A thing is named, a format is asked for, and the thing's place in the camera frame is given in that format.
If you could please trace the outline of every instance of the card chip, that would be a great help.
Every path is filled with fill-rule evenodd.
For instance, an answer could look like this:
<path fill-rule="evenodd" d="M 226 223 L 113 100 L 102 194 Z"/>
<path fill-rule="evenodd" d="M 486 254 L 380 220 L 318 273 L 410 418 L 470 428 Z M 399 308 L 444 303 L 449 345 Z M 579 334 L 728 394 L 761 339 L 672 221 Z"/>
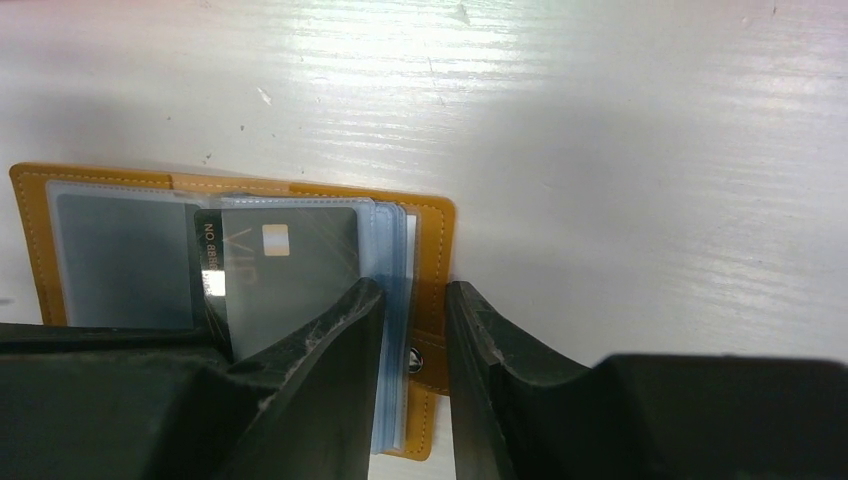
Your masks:
<path fill-rule="evenodd" d="M 266 257 L 287 257 L 289 255 L 289 226 L 262 225 L 262 245 Z"/>

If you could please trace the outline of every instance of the brown leather wallet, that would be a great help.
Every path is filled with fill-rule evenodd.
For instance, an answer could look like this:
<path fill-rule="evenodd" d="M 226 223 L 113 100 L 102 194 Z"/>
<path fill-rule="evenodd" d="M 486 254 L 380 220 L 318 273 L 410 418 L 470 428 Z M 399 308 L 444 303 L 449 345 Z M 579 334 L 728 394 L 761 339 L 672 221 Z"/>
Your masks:
<path fill-rule="evenodd" d="M 188 192 L 248 192 L 266 196 L 371 197 L 396 202 L 418 215 L 416 285 L 413 291 L 412 346 L 423 367 L 410 375 L 406 448 L 397 455 L 424 460 L 430 454 L 438 395 L 448 394 L 444 295 L 451 265 L 456 211 L 443 197 L 361 188 L 266 180 L 189 175 L 77 165 L 21 163 L 10 170 L 24 224 L 43 321 L 66 325 L 47 197 L 47 182 L 63 180 Z"/>

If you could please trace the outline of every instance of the leather cover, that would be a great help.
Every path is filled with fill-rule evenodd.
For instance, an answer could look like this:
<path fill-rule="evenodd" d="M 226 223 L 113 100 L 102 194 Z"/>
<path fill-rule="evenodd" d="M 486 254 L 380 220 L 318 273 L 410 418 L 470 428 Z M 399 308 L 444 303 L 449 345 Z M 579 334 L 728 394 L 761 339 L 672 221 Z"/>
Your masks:
<path fill-rule="evenodd" d="M 437 395 L 448 394 L 445 350 L 445 285 L 451 265 L 456 213 L 443 197 L 361 188 L 78 165 L 21 163 L 10 170 L 23 220 L 35 286 L 45 325 L 66 325 L 62 285 L 47 204 L 47 182 L 183 190 L 245 192 L 266 196 L 371 197 L 396 202 L 418 215 L 417 281 L 413 292 L 412 346 L 424 360 L 410 375 L 406 448 L 399 456 L 424 460 L 430 454 Z"/>

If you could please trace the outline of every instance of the white wooden surface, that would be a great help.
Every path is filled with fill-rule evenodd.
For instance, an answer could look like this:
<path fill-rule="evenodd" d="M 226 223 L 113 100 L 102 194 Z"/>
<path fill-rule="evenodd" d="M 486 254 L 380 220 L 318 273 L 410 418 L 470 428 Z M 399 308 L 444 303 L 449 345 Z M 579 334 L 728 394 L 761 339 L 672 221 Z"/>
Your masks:
<path fill-rule="evenodd" d="M 579 361 L 845 361 L 846 76 L 842 0 L 12 0 L 0 162 L 444 194 L 456 277 Z M 0 199 L 2 318 L 37 321 Z"/>

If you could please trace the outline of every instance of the open wallet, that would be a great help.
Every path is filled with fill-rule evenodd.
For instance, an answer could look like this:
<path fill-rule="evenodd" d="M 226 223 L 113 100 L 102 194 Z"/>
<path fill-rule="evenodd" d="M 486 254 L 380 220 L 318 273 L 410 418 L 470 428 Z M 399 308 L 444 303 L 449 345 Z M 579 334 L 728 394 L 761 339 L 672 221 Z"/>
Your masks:
<path fill-rule="evenodd" d="M 204 321 L 228 331 L 239 360 L 374 278 L 388 296 L 372 453 L 429 456 L 448 394 L 450 200 L 76 165 L 22 163 L 10 175 L 45 325 Z"/>

